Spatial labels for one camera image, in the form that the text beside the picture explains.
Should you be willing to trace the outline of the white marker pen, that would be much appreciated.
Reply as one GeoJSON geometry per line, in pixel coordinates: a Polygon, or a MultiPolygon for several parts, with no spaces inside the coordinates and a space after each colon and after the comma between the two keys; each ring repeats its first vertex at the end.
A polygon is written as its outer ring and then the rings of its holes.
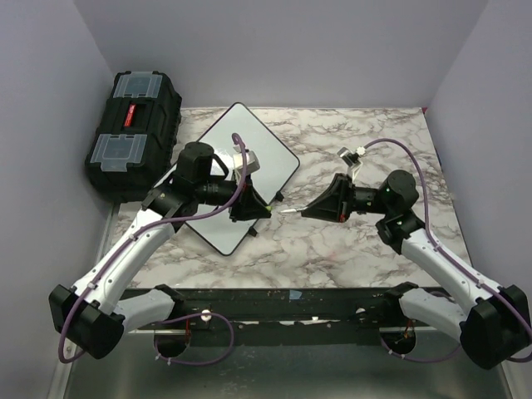
{"type": "Polygon", "coordinates": [[[301,213],[305,210],[305,208],[291,208],[291,209],[283,209],[280,211],[280,214],[296,214],[301,213]]]}

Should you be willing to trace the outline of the white whiteboard black frame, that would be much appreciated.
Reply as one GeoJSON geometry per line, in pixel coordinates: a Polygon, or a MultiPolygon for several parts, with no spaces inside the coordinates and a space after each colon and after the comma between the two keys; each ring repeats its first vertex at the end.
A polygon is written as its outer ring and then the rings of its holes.
{"type": "MultiPolygon", "coordinates": [[[[244,104],[234,103],[197,140],[207,143],[228,166],[233,168],[236,153],[231,138],[237,133],[248,150],[252,150],[260,168],[251,175],[254,188],[271,205],[292,178],[300,161],[298,157],[244,104]]],[[[223,256],[231,255],[243,242],[254,220],[232,222],[229,211],[209,219],[190,221],[187,225],[223,256]]]]}

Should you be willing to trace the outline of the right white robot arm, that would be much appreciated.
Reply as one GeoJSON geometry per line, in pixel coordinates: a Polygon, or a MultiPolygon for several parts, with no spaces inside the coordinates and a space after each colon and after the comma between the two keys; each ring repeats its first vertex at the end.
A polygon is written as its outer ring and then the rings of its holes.
{"type": "Polygon", "coordinates": [[[387,293],[384,319],[394,326],[414,319],[455,339],[469,359],[490,370],[531,344],[526,294],[502,287],[474,270],[431,233],[412,206],[419,194],[412,174],[394,170],[377,189],[357,187],[351,177],[336,174],[332,183],[300,214],[305,218],[344,223],[353,213],[379,214],[377,233],[397,254],[437,281],[450,299],[438,298],[413,283],[387,293]]]}

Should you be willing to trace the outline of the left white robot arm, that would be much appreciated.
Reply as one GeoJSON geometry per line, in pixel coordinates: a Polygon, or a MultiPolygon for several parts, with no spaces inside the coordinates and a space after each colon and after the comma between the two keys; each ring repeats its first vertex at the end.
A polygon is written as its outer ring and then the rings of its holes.
{"type": "Polygon", "coordinates": [[[238,134],[232,169],[212,175],[221,160],[211,145],[192,141],[154,184],[129,229],[111,250],[70,288],[57,285],[48,297],[54,328],[60,334],[58,357],[67,364],[66,342],[95,359],[107,356],[130,330],[160,322],[176,328],[184,318],[177,294],[167,286],[137,298],[122,295],[150,256],[185,223],[228,212],[232,222],[268,219],[271,208],[253,186],[259,168],[254,153],[238,134]]]}

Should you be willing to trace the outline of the blue tape piece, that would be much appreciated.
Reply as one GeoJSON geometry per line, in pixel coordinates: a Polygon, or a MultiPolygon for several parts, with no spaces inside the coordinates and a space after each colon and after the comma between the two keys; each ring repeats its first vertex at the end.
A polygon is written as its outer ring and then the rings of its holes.
{"type": "Polygon", "coordinates": [[[293,300],[299,300],[301,297],[303,296],[303,293],[301,291],[298,291],[298,290],[290,290],[288,292],[288,298],[293,301],[293,300]]]}

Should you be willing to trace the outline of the black plastic toolbox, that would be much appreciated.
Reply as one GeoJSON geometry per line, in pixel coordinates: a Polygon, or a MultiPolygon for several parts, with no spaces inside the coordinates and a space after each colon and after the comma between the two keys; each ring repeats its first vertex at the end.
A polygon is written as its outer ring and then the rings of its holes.
{"type": "Polygon", "coordinates": [[[85,159],[86,177],[105,200],[143,200],[170,168],[182,97],[159,71],[115,76],[85,159]]]}

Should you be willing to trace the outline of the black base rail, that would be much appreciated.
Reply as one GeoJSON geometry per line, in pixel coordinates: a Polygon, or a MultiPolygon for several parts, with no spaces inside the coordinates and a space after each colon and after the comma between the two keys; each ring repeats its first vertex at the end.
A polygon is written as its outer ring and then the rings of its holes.
{"type": "Polygon", "coordinates": [[[179,313],[210,310],[222,316],[205,322],[140,328],[158,337],[190,336],[192,345],[297,346],[353,343],[377,345],[382,332],[402,333],[416,327],[392,304],[393,288],[180,288],[179,313]],[[288,298],[290,290],[303,293],[288,298]]]}

